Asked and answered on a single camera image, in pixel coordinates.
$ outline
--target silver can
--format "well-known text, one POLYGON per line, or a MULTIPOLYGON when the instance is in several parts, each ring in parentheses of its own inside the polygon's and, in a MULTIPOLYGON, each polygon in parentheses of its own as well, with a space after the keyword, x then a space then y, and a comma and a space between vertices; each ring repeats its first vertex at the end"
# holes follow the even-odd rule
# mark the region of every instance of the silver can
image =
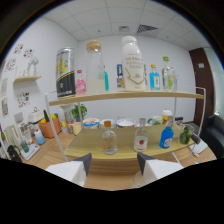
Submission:
POLYGON ((57 52, 56 88, 58 97, 75 94, 73 48, 65 47, 57 52))

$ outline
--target shelf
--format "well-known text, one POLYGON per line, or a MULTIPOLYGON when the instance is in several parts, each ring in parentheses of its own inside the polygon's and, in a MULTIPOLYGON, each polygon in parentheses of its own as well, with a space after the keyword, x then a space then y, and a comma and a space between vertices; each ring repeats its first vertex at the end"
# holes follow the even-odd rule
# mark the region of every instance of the shelf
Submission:
POLYGON ((41 76, 23 76, 23 77, 16 78, 13 83, 33 81, 39 78, 41 78, 41 76))
MULTIPOLYGON (((186 145, 182 145, 178 142, 180 127, 176 124, 173 124, 172 129, 174 131, 174 136, 171 146, 168 149, 160 148, 159 141, 162 130, 164 128, 165 125, 155 125, 146 127, 149 132, 149 142, 147 150, 143 152, 144 154, 153 156, 172 152, 186 147, 186 145)), ((102 134, 105 129, 82 129, 81 132, 79 132, 79 134, 65 150, 65 155, 81 157, 88 153, 92 153, 93 159, 98 159, 101 161, 136 159, 137 152, 134 151, 133 147, 135 131, 137 129, 138 127, 112 129, 116 133, 118 146, 118 151, 114 155, 106 155, 103 152, 102 134)), ((188 146, 192 144, 194 144, 194 142, 190 139, 188 146)))
POLYGON ((181 98, 196 98, 204 99, 203 95, 188 93, 188 92, 164 92, 164 91, 143 91, 143 92, 128 92, 128 91, 114 91, 95 95, 72 95, 60 97, 57 100, 49 102, 50 106, 60 104, 71 104, 94 100, 108 100, 108 99, 122 99, 122 98, 139 98, 139 97, 181 97, 181 98))

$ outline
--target ceiling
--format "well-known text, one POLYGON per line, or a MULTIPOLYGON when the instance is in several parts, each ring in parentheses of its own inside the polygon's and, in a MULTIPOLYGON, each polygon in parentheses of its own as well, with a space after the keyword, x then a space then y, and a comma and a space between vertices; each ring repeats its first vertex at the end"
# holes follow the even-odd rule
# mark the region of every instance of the ceiling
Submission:
POLYGON ((210 47, 203 35, 184 17, 151 0, 75 0, 46 13, 77 41, 112 35, 148 36, 188 51, 210 47), (137 33, 139 26, 157 29, 137 33), (120 26, 129 30, 119 31, 120 26))

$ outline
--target pink bottle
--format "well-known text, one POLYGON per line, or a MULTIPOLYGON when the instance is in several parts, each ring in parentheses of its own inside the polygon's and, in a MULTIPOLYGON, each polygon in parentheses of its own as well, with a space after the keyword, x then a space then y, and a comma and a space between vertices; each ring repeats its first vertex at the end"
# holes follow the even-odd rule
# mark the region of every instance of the pink bottle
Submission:
POLYGON ((77 71, 79 79, 75 83, 75 89, 77 95, 82 95, 86 93, 86 82, 82 79, 82 70, 77 71))

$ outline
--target door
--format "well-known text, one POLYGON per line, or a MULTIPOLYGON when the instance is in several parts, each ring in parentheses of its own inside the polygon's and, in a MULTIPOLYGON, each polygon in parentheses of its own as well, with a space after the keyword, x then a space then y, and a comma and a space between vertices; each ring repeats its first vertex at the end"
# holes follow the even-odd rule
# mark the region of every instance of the door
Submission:
MULTIPOLYGON (((203 48, 189 51, 193 63, 196 87, 206 89, 206 107, 204 121, 214 113, 214 83, 212 71, 203 48)), ((196 89, 197 94, 204 95, 204 91, 196 89)), ((203 100, 196 99, 194 123, 200 126, 203 112, 203 100)))

